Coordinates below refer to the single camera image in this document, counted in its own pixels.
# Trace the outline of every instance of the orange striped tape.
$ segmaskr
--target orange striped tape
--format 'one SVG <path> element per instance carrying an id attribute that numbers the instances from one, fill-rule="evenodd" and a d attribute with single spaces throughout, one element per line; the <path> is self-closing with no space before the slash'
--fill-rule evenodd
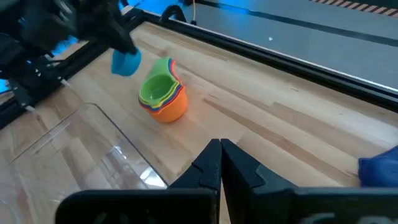
<path id="1" fill-rule="evenodd" d="M 344 1 L 344 0 L 310 0 L 322 4 L 328 4 L 331 6 L 344 7 L 347 9 L 353 9 L 363 12 L 371 12 L 376 14 L 383 14 L 386 16 L 398 17 L 398 9 L 386 8 L 381 6 L 373 6 L 369 4 L 361 4 L 357 2 Z"/>

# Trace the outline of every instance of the wooden surface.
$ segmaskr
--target wooden surface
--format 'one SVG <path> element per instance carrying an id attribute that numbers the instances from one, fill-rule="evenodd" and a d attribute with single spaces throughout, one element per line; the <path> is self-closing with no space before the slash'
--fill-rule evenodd
<path id="1" fill-rule="evenodd" d="M 0 165 L 84 103 L 99 105 L 168 183 L 212 138 L 229 138 L 299 186 L 358 186 L 358 158 L 398 144 L 395 113 L 152 24 L 132 37 L 142 53 L 133 76 L 111 74 L 112 50 L 98 57 L 69 81 L 72 89 L 41 103 L 38 115 L 0 131 Z M 189 100 L 171 124 L 156 123 L 137 101 L 140 83 L 164 56 L 177 61 Z M 221 222 L 229 222 L 224 202 Z"/>

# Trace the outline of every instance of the blue cloth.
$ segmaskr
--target blue cloth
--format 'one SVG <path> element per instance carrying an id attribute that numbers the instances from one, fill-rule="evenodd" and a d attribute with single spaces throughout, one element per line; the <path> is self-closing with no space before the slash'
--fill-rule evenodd
<path id="1" fill-rule="evenodd" d="M 360 158 L 362 187 L 398 187 L 398 146 L 373 158 Z"/>

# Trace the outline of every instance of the black bracket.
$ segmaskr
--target black bracket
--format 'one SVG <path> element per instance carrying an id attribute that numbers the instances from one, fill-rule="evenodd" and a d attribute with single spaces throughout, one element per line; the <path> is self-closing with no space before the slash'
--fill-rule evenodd
<path id="1" fill-rule="evenodd" d="M 167 21 L 171 16 L 175 16 L 175 19 L 182 22 L 187 22 L 185 19 L 182 9 L 178 5 L 171 5 L 166 8 L 160 17 L 160 22 Z"/>

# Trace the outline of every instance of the blue object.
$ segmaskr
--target blue object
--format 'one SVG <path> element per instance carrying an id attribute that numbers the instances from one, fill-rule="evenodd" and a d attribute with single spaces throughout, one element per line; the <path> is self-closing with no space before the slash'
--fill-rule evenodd
<path id="1" fill-rule="evenodd" d="M 398 146 L 373 158 L 360 158 L 362 187 L 398 187 Z"/>
<path id="2" fill-rule="evenodd" d="M 140 63 L 141 52 L 138 49 L 135 55 L 115 50 L 112 57 L 112 73 L 128 77 L 136 72 Z"/>

